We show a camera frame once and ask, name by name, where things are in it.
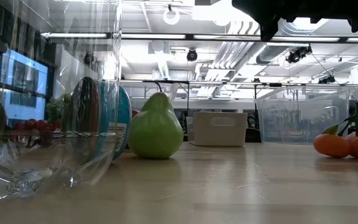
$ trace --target wooden table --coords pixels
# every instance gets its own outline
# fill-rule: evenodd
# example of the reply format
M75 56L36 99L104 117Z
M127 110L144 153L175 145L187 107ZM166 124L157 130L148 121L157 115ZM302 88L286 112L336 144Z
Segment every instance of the wooden table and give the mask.
M128 152L95 187L0 202L0 223L358 223L358 160L281 144Z

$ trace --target pear stem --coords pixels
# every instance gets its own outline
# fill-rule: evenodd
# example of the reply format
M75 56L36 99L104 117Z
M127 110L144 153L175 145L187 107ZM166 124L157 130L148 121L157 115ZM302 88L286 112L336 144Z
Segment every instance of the pear stem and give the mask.
M160 93L162 93L161 85L158 82L155 82L155 84L158 85L158 87L160 88Z

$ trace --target security camera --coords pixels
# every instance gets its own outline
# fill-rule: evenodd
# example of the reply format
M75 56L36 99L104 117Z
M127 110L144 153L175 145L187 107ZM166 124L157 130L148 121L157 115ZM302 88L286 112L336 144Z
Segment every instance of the security camera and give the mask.
M196 49L190 49L189 52L187 53L187 61L194 62L195 60L197 60Z

